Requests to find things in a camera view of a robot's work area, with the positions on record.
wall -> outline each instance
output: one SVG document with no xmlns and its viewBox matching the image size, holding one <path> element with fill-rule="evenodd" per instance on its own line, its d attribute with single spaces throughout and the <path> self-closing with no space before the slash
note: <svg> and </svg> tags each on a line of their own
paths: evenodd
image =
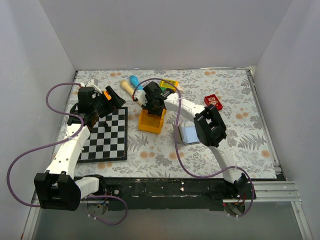
<svg viewBox="0 0 320 240">
<path fill-rule="evenodd" d="M 255 66 L 292 0 L 40 0 L 76 70 Z"/>
<path fill-rule="evenodd" d="M 20 239 L 29 207 L 10 195 L 6 174 L 17 155 L 56 139 L 61 116 L 51 112 L 45 96 L 51 86 L 71 82 L 75 70 L 38 0 L 0 0 L 0 239 Z M 64 109 L 69 89 L 50 102 Z M 53 149 L 23 157 L 13 167 L 12 187 L 31 201 L 33 179 L 51 160 Z"/>
<path fill-rule="evenodd" d="M 320 2 L 294 0 L 265 49 L 255 85 L 285 175 L 320 239 Z"/>
</svg>

red card box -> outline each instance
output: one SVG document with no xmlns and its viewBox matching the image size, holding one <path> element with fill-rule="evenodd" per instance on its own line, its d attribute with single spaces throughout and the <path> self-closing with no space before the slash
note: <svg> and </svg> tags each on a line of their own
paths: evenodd
<svg viewBox="0 0 320 240">
<path fill-rule="evenodd" d="M 219 99 L 217 98 L 216 95 L 210 95 L 210 96 L 205 96 L 204 97 L 204 102 L 207 106 L 209 106 L 210 104 L 214 105 L 216 107 L 216 109 L 218 109 L 218 111 L 220 111 L 223 106 L 220 103 Z"/>
</svg>

blue bottle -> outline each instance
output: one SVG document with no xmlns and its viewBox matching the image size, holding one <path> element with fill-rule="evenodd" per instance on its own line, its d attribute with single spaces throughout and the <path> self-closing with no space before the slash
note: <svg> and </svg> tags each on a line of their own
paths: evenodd
<svg viewBox="0 0 320 240">
<path fill-rule="evenodd" d="M 135 75 L 130 76 L 130 83 L 136 88 L 137 85 L 139 84 L 139 80 Z M 143 87 L 140 85 L 138 87 L 138 90 L 143 90 Z"/>
</svg>

metal frame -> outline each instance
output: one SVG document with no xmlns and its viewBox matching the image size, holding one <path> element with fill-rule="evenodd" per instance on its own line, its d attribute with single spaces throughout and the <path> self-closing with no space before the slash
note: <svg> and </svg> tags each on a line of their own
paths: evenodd
<svg viewBox="0 0 320 240">
<path fill-rule="evenodd" d="M 263 122 L 263 130 L 267 136 L 267 144 L 271 149 L 272 156 L 274 157 L 274 169 L 276 174 L 280 174 L 282 172 L 279 159 L 277 157 L 273 142 L 270 137 L 270 133 L 258 100 L 258 95 L 255 88 L 254 79 L 252 77 L 251 71 L 248 68 L 230 68 L 230 67 L 208 67 L 201 69 L 221 69 L 221 70 L 245 70 L 247 77 L 250 82 L 250 86 L 253 92 L 255 103 L 259 109 L 259 115 Z M 301 232 L 302 238 L 305 240 L 311 240 L 312 235 L 305 217 L 305 214 L 302 209 L 302 202 L 300 195 L 297 191 L 296 185 L 293 181 L 254 181 L 254 188 L 256 193 L 256 199 L 254 202 L 291 202 L 292 209 L 295 214 L 295 218 L 297 224 L 299 226 L 299 230 Z M 223 200 L 224 203 L 232 203 L 233 200 Z M 33 236 L 33 232 L 36 226 L 37 218 L 39 215 L 39 208 L 30 208 L 30 212 L 26 221 L 26 225 L 24 228 L 24 233 L 21 237 L 22 240 L 31 240 Z"/>
</svg>

table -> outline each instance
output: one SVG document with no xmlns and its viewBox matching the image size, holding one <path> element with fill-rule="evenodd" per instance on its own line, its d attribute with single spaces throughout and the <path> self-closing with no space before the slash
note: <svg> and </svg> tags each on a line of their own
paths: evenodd
<svg viewBox="0 0 320 240">
<path fill-rule="evenodd" d="M 78 71 L 76 83 L 87 83 L 92 78 L 104 89 L 110 85 L 126 100 L 128 107 L 128 157 L 126 161 L 78 163 L 75 176 L 100 174 L 104 177 L 123 178 L 190 178 L 179 165 L 174 147 L 172 124 L 176 113 L 168 111 L 160 134 L 138 130 L 140 106 L 120 87 L 120 81 L 129 80 L 131 75 L 140 81 L 149 78 L 177 80 L 184 89 L 182 97 L 196 104 L 204 105 L 204 97 L 215 94 L 223 105 L 220 111 L 227 127 L 227 142 L 238 165 L 251 178 L 275 179 L 272 150 L 268 147 L 263 122 L 259 115 L 252 86 L 245 69 L 185 69 L 185 70 L 104 70 Z M 78 101 L 78 87 L 71 90 L 67 111 Z M 62 121 L 58 139 L 65 136 L 67 117 Z M 181 117 L 180 123 L 192 125 Z M 53 157 L 58 151 L 54 149 Z M 209 175 L 220 170 L 211 151 L 202 144 L 179 148 L 185 167 L 196 175 Z"/>
</svg>

